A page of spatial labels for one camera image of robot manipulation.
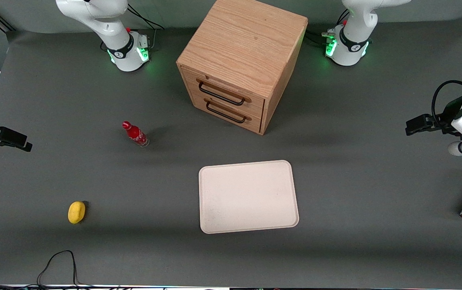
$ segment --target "wall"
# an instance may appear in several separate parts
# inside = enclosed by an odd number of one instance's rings
[[[344,10],[339,0],[261,0],[267,4],[309,18],[310,23],[336,22]],[[144,17],[166,27],[196,27],[214,0],[129,0]],[[19,30],[40,33],[89,31],[63,16],[54,0],[0,0],[0,14]],[[462,0],[413,0],[393,8],[378,10],[380,22],[452,20],[462,17]],[[127,12],[122,22],[131,28],[146,27]]]

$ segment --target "green led light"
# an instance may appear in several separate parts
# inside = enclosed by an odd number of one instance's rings
[[[326,47],[326,55],[332,56],[335,52],[335,48],[337,47],[337,41],[335,39],[330,42]]]
[[[365,44],[364,52],[362,52],[362,56],[365,55],[365,51],[367,50],[367,46],[369,46],[369,41],[367,41],[367,43]]]
[[[107,53],[109,54],[109,57],[111,58],[111,62],[114,63],[113,55],[111,55],[111,53],[109,52],[109,50],[107,51]]]
[[[148,49],[146,49],[146,48],[136,48],[136,51],[139,54],[139,57],[141,57],[141,60],[143,62],[148,61]]]

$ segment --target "red bottle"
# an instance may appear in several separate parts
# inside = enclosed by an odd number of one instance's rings
[[[131,125],[128,121],[122,123],[122,127],[127,131],[127,135],[140,147],[146,147],[149,139],[137,126]]]

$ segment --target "wooden cabinet top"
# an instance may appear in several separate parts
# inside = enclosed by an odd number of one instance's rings
[[[177,62],[268,99],[307,24],[255,0],[217,0]]]

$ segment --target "drawer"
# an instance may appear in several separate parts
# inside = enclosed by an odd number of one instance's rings
[[[214,104],[221,104],[247,116],[262,118],[264,99],[233,91],[229,86],[219,84],[203,74],[183,67],[183,74],[192,98],[206,98]]]
[[[208,97],[194,97],[192,101],[196,108],[204,112],[259,134],[260,125],[262,123],[259,117],[243,114],[230,106],[212,101]]]

